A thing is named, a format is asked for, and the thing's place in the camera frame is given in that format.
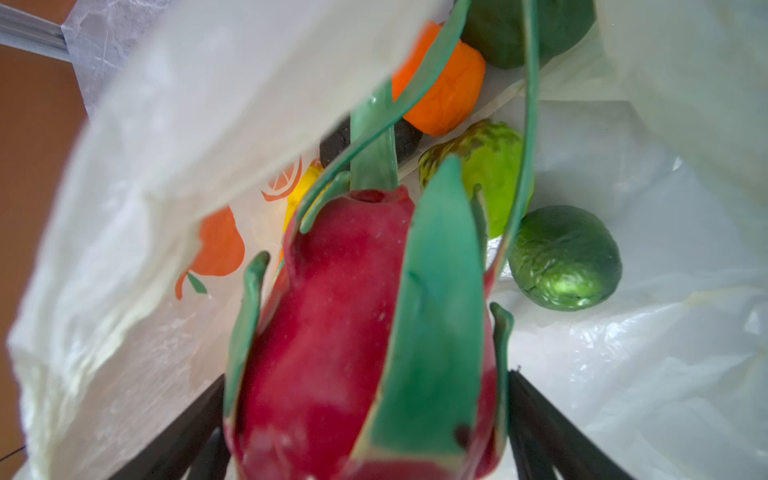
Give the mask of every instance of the green lime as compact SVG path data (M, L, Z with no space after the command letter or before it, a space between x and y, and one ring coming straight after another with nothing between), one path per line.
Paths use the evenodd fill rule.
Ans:
M621 258L608 228L570 205L534 210L521 224L509 257L525 295L552 310L597 305L616 291Z

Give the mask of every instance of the plastic bag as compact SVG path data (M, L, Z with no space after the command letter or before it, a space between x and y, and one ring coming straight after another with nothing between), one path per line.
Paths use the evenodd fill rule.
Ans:
M284 207L248 190L387 77L435 4L189 0L160 20L74 149L8 340L20 477L108 476L223 371L237 274L174 298L199 222L233 200L247 254L276 258Z
M713 72L706 78L680 73L680 58L665 52L688 47L716 57L716 49L700 49L694 37L676 32L676 43L657 51L630 51L626 40L669 41L670 29L691 22L647 20L629 28L633 18L651 15L631 17L630 7L650 12L659 2L607 3L597 2L598 25L587 37L542 68L531 207L568 203L595 212L621 248L624 278L610 300L578 313L544 310L514 282L502 282L494 300L516 318L511 365L520 365L637 478L765 478L768 411L760 399L768 390L768 280L721 205L724 199L732 216L734 208L753 215L750 225L764 220L760 192L740 183L745 172L764 173L752 155L764 152L763 140L751 135L754 125L746 126L747 137L733 131L743 118L764 119L761 97L756 87L744 94L753 100L752 116L713 113L706 104L719 92L713 87L736 83ZM724 12L745 5L723 3L716 10L714 3L680 0L665 8L731 18ZM265 239L279 238L282 217L271 227L257 216L252 202L261 192L253 186L311 150L324 129L405 57L431 8L407 5L228 0L208 12L206 2L192 0L161 21L94 114L73 157L9 340L30 454L19 478L47 478L54 470L56 478L106 477L222 371L240 298L237 274L202 279L206 298L185 283L188 306L180 306L172 289L193 256L197 221L230 202L241 235L251 235L246 256L277 248ZM733 18L754 25L755 16ZM349 18L368 23L358 28ZM607 26L614 20L622 28ZM731 45L746 38L727 22L718 26ZM748 83L744 72L765 65L757 49L768 42L755 40L765 31L746 32L752 39L743 42L743 52L751 48L754 55L730 65L741 67L732 70L733 82ZM610 43L604 46L601 36ZM273 50L276 38L290 39L290 46ZM336 63L327 63L329 57ZM652 58L655 63L645 63ZM632 68L621 67L630 61ZM701 89L695 98L688 90L662 91L666 75ZM489 69L477 111L457 130L489 115L521 128L518 78L518 71ZM687 130L696 122L655 127L638 102L659 108L665 101L676 112L697 106L697 122L729 126L706 130L701 139L695 128ZM422 147L439 140L426 139ZM750 155L702 163L703 147L694 140L724 142ZM734 170L723 159L735 162ZM416 160L402 169L414 197ZM706 179L711 165L723 174L707 187L720 197L698 177ZM515 478L509 455L492 478Z

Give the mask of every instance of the wooden surface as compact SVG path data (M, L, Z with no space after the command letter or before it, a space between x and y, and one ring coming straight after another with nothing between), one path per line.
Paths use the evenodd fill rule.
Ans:
M34 5L55 2L23 2ZM16 316L68 152L85 119L69 63L0 45L0 340ZM0 458L24 445L18 388L0 349ZM0 480L21 466L0 462Z
M61 25L76 0L2 0L3 5Z

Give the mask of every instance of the orange fruit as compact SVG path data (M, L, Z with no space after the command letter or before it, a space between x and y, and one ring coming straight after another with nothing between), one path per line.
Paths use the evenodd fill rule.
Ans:
M392 76L392 96L395 99L419 68L440 28L441 25L428 22L411 56ZM447 134L474 110L484 76L485 60L480 52L459 41L435 84L403 118L427 135L439 137Z

